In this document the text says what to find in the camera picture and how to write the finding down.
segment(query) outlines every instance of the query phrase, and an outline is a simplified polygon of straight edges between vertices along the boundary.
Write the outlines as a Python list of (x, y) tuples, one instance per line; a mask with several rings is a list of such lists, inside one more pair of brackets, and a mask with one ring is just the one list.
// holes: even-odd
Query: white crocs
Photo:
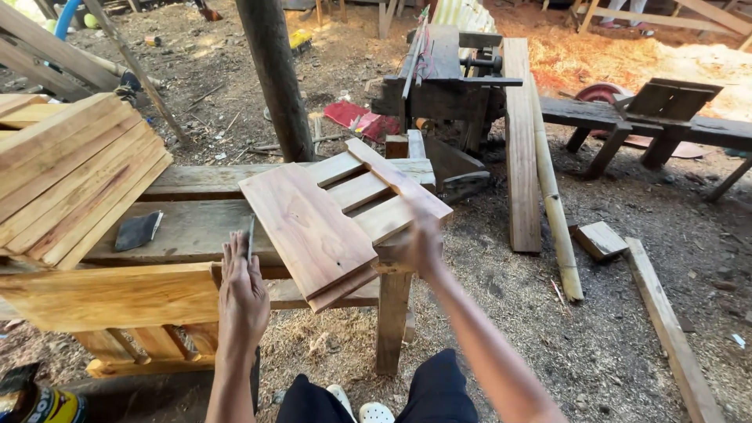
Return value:
[(394, 423), (394, 415), (382, 403), (365, 403), (360, 407), (360, 423)]
[(332, 395), (337, 398), (337, 401), (342, 404), (344, 409), (347, 410), (347, 412), (350, 414), (350, 417), (353, 418), (353, 423), (357, 423), (357, 420), (355, 420), (355, 416), (353, 415), (353, 409), (352, 407), (350, 407), (350, 400), (347, 399), (347, 395), (345, 395), (344, 389), (342, 389), (340, 385), (329, 385), (326, 390), (331, 392)]

